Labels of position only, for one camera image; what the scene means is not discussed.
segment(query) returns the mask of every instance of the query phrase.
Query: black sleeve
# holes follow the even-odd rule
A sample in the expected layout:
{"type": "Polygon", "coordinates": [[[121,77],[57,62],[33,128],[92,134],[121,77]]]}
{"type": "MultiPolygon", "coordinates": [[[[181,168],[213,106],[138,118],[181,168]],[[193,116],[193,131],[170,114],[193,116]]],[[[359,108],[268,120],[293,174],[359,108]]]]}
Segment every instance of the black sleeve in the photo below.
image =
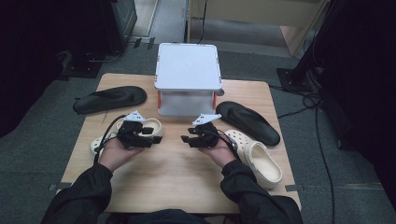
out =
{"type": "Polygon", "coordinates": [[[221,189],[238,203],[242,223],[303,223],[297,203],[289,197],[271,196],[241,161],[229,162],[221,173],[221,189]]]}
{"type": "Polygon", "coordinates": [[[110,202],[112,176],[96,163],[54,197],[41,223],[96,223],[110,202]]]}

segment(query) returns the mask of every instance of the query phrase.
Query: box lid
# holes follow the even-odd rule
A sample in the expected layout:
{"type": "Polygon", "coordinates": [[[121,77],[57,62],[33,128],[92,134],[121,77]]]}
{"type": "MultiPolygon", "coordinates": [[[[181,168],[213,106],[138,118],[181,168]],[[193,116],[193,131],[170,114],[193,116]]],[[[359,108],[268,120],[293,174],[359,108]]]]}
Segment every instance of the box lid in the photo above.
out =
{"type": "Polygon", "coordinates": [[[218,91],[221,89],[216,46],[160,45],[154,86],[163,91],[218,91]]]}

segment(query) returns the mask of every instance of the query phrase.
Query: cream clog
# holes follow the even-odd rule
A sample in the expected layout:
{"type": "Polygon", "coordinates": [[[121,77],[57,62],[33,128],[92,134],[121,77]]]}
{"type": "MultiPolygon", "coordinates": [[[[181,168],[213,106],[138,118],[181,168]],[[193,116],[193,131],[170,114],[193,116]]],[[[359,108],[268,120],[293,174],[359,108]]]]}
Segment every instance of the cream clog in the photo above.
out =
{"type": "Polygon", "coordinates": [[[266,146],[249,138],[237,130],[225,132],[238,145],[237,153],[242,163],[248,165],[257,178],[257,183],[265,189],[273,189],[282,180],[282,170],[271,158],[266,146]]]}
{"type": "MultiPolygon", "coordinates": [[[[159,120],[157,119],[146,119],[143,123],[143,128],[152,128],[153,131],[150,134],[142,134],[140,133],[139,136],[142,137],[154,137],[154,136],[163,136],[163,125],[160,123],[159,120]]],[[[110,134],[107,135],[107,139],[113,138],[117,135],[117,132],[119,131],[119,128],[121,127],[122,122],[117,123],[116,128],[114,128],[114,131],[110,134]]],[[[100,142],[102,141],[103,136],[96,138],[93,140],[90,144],[90,151],[93,157],[96,155],[95,149],[99,147],[100,142]]]]}

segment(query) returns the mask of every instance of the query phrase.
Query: gray carpet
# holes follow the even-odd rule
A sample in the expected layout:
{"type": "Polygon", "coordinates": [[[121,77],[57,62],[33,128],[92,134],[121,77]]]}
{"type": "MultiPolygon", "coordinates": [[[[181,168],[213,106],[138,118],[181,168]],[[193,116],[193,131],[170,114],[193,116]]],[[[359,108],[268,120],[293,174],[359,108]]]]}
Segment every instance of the gray carpet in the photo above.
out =
{"type": "MultiPolygon", "coordinates": [[[[97,78],[56,80],[32,106],[19,127],[0,139],[0,223],[39,223],[55,192],[49,184],[63,175],[84,116],[72,105],[95,91],[102,74],[154,75],[158,46],[146,45],[104,63],[97,78]]],[[[298,59],[219,52],[222,78],[261,80],[279,86],[276,69],[298,59]]],[[[304,107],[302,96],[271,89],[278,115],[304,107]]],[[[330,182],[318,146],[314,109],[280,119],[290,164],[302,203],[304,223],[331,223],[330,182]]],[[[335,223],[396,223],[395,212],[377,183],[373,166],[358,152],[337,148],[326,113],[318,111],[318,130],[329,165],[335,198],[335,223]]]]}

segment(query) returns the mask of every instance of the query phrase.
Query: white plastic box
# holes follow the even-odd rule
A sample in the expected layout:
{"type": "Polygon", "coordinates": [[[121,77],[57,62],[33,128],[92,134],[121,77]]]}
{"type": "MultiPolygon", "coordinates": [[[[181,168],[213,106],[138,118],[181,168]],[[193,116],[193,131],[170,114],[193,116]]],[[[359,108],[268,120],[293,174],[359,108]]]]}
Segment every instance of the white plastic box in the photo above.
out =
{"type": "Polygon", "coordinates": [[[215,114],[216,92],[222,87],[216,46],[161,44],[154,86],[161,116],[215,114]]]}

